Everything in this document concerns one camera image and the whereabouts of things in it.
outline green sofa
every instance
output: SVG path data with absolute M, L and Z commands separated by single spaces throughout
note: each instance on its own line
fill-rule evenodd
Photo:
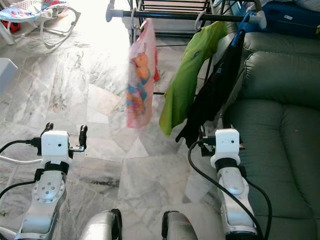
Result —
M 223 123 L 240 132 L 247 177 L 271 200 L 269 240 L 320 240 L 320 41 L 252 32 L 244 55 Z M 264 231 L 266 201 L 254 188 L 249 200 Z

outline marble floor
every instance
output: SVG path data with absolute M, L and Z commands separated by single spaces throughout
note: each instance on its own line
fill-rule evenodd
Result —
M 93 12 L 86 1 L 74 1 L 81 17 L 71 36 L 57 49 L 48 50 L 36 40 L 19 39 L 14 45 L 0 41 L 0 57 L 17 66 L 14 79 L 0 89 L 0 146 L 17 139 L 39 136 L 47 122 L 70 133 L 76 144 L 82 124 L 88 125 L 87 150 L 74 155 L 67 175 L 67 197 L 55 231 L 55 240 L 76 240 L 95 214 L 119 208 L 124 240 L 161 239 L 162 215 L 178 210 L 191 221 L 200 240 L 222 240 L 216 189 L 195 173 L 184 142 L 175 142 L 183 126 L 170 138 L 158 125 L 164 98 L 153 97 L 153 116 L 144 129 L 127 128 L 125 89 L 129 37 L 122 20 L 105 21 L 107 1 Z M 121 2 L 116 7 L 123 8 Z M 51 25 L 63 26 L 68 18 Z M 31 37 L 39 38 L 33 32 Z M 186 44 L 186 39 L 158 38 L 159 45 Z M 158 48 L 161 79 L 156 91 L 165 91 L 179 66 L 185 46 Z M 199 74 L 203 83 L 205 68 Z M 3 152 L 18 160 L 37 158 L 36 149 L 16 144 Z M 194 161 L 216 177 L 209 158 Z M 15 183 L 29 181 L 37 166 L 21 166 Z M 0 189 L 12 170 L 0 163 Z M 0 225 L 16 231 L 31 202 L 30 186 L 9 192 L 0 210 Z

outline baby seat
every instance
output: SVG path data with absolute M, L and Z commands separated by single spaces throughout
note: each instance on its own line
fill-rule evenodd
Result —
M 55 19 L 58 14 L 66 11 L 67 9 L 74 12 L 75 20 L 71 22 L 70 28 L 67 31 L 61 31 L 57 29 L 52 29 L 44 27 L 45 21 Z M 76 26 L 81 13 L 75 11 L 70 7 L 66 1 L 61 0 L 23 0 L 11 5 L 8 8 L 0 11 L 0 20 L 8 21 L 7 31 L 10 35 L 14 37 L 26 37 L 29 32 L 24 32 L 19 35 L 14 35 L 10 31 L 11 23 L 29 23 L 34 29 L 40 27 L 40 37 L 44 45 L 51 49 L 56 45 L 62 43 L 66 40 L 74 27 Z M 43 31 L 51 32 L 53 34 L 58 34 L 63 36 L 57 42 L 48 42 L 44 39 Z

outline hanging clothes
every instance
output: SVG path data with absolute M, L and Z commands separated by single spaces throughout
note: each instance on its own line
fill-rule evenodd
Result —
M 145 21 L 144 30 L 129 53 L 127 124 L 135 129 L 151 119 L 154 81 L 159 79 L 154 26 L 150 18 Z
M 203 27 L 188 43 L 181 64 L 165 93 L 165 104 L 159 120 L 164 135 L 170 136 L 172 128 L 181 124 L 194 101 L 198 73 L 204 61 L 218 48 L 219 40 L 227 35 L 224 22 Z
M 207 120 L 213 121 L 228 100 L 237 82 L 245 34 L 246 31 L 241 29 L 234 37 L 217 64 L 216 72 L 209 77 L 197 94 L 188 112 L 186 125 L 176 137 L 176 142 L 180 138 L 185 138 L 186 145 L 190 148 L 199 137 L 199 127 Z

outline green shirt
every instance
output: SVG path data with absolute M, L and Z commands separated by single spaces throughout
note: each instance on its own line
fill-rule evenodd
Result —
M 159 119 L 164 135 L 170 136 L 172 128 L 187 117 L 194 101 L 200 68 L 217 51 L 219 40 L 227 33 L 226 24 L 216 21 L 203 27 L 188 43 L 181 64 L 164 95 L 165 103 Z

